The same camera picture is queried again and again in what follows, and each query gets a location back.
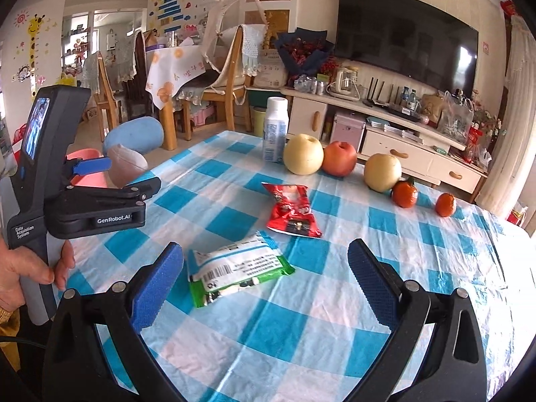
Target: apple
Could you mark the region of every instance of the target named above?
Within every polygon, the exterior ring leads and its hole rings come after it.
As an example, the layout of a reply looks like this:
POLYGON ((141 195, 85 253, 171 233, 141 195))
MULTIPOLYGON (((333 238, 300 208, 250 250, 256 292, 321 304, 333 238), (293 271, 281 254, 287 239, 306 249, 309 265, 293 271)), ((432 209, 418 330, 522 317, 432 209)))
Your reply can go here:
POLYGON ((324 150, 322 170, 336 177, 346 177, 355 167, 357 152, 348 142, 331 142, 324 150))
POLYGON ((324 150, 317 138, 308 134, 297 134, 288 141, 283 151, 283 163, 296 175, 317 172, 324 160, 324 150))

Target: pink box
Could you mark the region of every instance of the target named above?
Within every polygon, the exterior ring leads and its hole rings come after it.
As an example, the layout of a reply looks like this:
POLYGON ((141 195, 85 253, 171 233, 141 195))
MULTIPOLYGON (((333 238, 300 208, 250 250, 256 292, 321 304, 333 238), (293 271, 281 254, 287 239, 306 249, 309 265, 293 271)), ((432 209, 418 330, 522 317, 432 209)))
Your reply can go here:
POLYGON ((365 120, 352 112, 339 110, 333 120, 331 142, 348 142, 359 151, 365 133, 365 120))

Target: dining table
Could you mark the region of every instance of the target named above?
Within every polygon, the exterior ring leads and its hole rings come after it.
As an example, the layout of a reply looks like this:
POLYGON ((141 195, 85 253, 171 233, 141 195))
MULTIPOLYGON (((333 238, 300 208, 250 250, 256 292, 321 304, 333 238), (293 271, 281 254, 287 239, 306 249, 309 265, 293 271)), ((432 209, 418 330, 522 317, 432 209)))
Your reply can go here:
MULTIPOLYGON (((146 172, 162 188, 138 229, 73 240, 67 286, 106 291, 153 263, 170 242, 185 256, 212 252, 264 231, 296 269, 196 308, 184 267, 154 324, 141 336, 189 402, 343 401, 390 335, 348 266, 361 238, 403 280, 427 291, 468 292, 482 337, 488 400, 515 370, 536 332, 536 249, 521 228, 457 200, 451 217, 434 208, 440 192, 417 184, 412 208, 369 189, 363 165, 347 177, 299 176, 265 162, 262 139, 222 132, 146 172), (262 183, 307 186, 322 237, 266 228, 275 199, 262 183)), ((98 332, 119 382, 133 389, 106 326, 98 332)), ((396 391, 412 384, 430 340, 425 325, 396 391)))

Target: bottle cap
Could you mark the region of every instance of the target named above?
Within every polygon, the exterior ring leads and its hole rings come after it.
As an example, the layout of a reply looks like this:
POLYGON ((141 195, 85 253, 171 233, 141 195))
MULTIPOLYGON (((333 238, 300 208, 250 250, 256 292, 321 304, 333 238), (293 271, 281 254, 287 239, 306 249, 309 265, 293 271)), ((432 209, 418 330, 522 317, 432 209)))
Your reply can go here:
POLYGON ((288 111, 288 100, 279 96, 271 96, 266 102, 266 111, 288 111))

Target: hand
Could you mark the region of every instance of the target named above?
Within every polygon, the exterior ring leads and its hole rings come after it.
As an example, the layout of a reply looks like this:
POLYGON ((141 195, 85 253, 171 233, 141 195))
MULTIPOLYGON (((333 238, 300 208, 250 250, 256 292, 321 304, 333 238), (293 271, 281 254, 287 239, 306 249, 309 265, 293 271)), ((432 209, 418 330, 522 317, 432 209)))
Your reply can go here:
POLYGON ((68 240, 63 244, 60 261, 52 270, 30 249, 8 249, 0 237, 0 307, 12 313, 25 304, 19 282, 21 276, 28 276, 39 284, 51 284, 55 280, 58 289, 65 290, 67 273, 73 268, 74 252, 68 240))

